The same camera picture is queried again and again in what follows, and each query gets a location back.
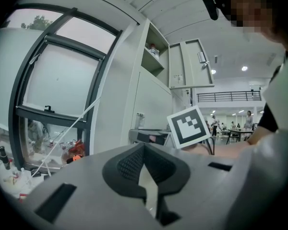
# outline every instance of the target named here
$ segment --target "cable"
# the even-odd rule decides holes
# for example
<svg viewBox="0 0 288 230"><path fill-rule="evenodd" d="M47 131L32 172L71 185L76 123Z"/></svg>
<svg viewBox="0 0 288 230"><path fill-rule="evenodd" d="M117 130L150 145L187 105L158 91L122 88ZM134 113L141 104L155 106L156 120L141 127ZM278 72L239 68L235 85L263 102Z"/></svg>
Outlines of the cable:
<svg viewBox="0 0 288 230"><path fill-rule="evenodd" d="M57 145L60 143L60 141L63 139L63 137L71 130L72 127L74 127L74 125L89 111L92 109L92 107L95 106L95 104L99 101L100 96L96 98L96 100L94 100L94 102L92 104L90 104L90 106L79 116L79 118L72 124L72 126L70 126L68 128L68 130L66 132L64 132L64 134L62 135L62 137L58 140L58 142L53 146L53 148L51 149L51 151L48 153L48 155L42 160L42 163L40 164L40 166L37 168L37 170L34 172L33 175L31 175L30 179L27 180L27 182L24 184L26 185L29 181L31 181L31 178L35 176L35 174L39 171L39 169L42 167L42 165L44 164L45 160L47 160L47 158L50 156L50 154L53 152L53 150L57 147Z"/></svg>

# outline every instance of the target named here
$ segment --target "bottle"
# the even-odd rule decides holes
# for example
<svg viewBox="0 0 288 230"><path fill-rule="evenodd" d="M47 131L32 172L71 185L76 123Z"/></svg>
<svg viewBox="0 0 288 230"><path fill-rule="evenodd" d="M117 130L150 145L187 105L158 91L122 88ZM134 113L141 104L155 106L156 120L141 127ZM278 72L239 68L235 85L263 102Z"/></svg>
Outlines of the bottle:
<svg viewBox="0 0 288 230"><path fill-rule="evenodd" d="M25 173L24 168L21 168L21 176L24 177L24 179L26 180L26 182L28 183L28 186L30 187L32 182L30 180L30 177Z"/></svg>
<svg viewBox="0 0 288 230"><path fill-rule="evenodd" d="M151 44L149 47L149 51L156 56L156 46L154 44Z"/></svg>
<svg viewBox="0 0 288 230"><path fill-rule="evenodd" d="M9 170L11 168L10 167L10 162L9 162L9 159L8 159L8 155L6 155L4 146L0 147L0 156L1 156L1 160L2 160L2 162L4 164L5 169Z"/></svg>
<svg viewBox="0 0 288 230"><path fill-rule="evenodd" d="M9 161L10 161L10 165L11 165L11 170L12 170L13 177L14 177L14 178L18 178L18 177L19 177L19 173L18 173L18 170L17 170L16 166L15 166L14 163L13 163L13 160L10 159Z"/></svg>

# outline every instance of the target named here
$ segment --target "window frame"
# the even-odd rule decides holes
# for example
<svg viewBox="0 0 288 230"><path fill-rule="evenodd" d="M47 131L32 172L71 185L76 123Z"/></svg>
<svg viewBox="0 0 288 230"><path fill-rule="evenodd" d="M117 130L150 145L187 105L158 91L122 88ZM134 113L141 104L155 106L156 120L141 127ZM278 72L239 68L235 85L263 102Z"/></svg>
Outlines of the window frame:
<svg viewBox="0 0 288 230"><path fill-rule="evenodd" d="M49 5L49 4L22 4L16 5L12 12L19 9L41 9L54 12L63 13L58 19L56 19L45 31L38 37L35 43L32 45L28 53L26 54L16 76L13 84L10 105L9 105L9 134L12 154L16 167L20 168L32 168L33 165L27 163L24 160L24 156L21 148L21 130L20 130L20 118L29 118L36 121L42 121L44 123L70 127L77 117L66 116L56 113L49 113L42 110L37 110L23 105L24 94L28 85L29 78L32 70L34 69L35 62L38 60L39 55L42 54L48 44L63 47L69 50L76 51L79 54L83 54L87 57L98 60L98 66L91 81L91 85L88 91L87 99L85 102L85 109L96 99L98 88L101 82L101 78L105 71L109 57L113 52L113 49L122 33L108 24L82 12L79 12L77 8L64 8L61 6ZM107 32L116 36L107 54L92 48L88 45L82 44L75 40L56 35L55 33L69 21L71 18L76 17L81 20L85 20L88 23L92 23ZM75 128L82 129L84 131L84 147L85 155L89 155L90 151L90 131L92 124L94 108L92 108L76 125Z"/></svg>

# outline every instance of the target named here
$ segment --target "open cabinet door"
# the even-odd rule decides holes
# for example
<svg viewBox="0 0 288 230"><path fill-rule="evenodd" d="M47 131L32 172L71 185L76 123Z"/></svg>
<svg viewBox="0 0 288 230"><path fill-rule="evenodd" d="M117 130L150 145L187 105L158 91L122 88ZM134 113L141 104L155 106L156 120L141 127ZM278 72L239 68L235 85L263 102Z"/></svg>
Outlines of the open cabinet door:
<svg viewBox="0 0 288 230"><path fill-rule="evenodd" d="M169 88L214 87L207 54L199 39L169 46Z"/></svg>

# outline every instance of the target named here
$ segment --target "black shirt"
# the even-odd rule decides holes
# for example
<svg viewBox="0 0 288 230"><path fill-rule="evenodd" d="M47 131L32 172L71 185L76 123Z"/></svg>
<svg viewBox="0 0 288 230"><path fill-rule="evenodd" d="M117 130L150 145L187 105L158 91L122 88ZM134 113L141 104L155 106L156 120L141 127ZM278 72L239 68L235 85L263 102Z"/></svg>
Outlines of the black shirt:
<svg viewBox="0 0 288 230"><path fill-rule="evenodd" d="M271 81L278 74L280 67L281 66L276 68L275 72L273 73L273 77L272 77ZM264 106L264 114L263 114L262 118L260 119L258 126L264 127L266 129L270 130L271 132L276 132L278 130L277 123L276 123L276 121L273 117L273 114L271 113L271 110L267 104Z"/></svg>

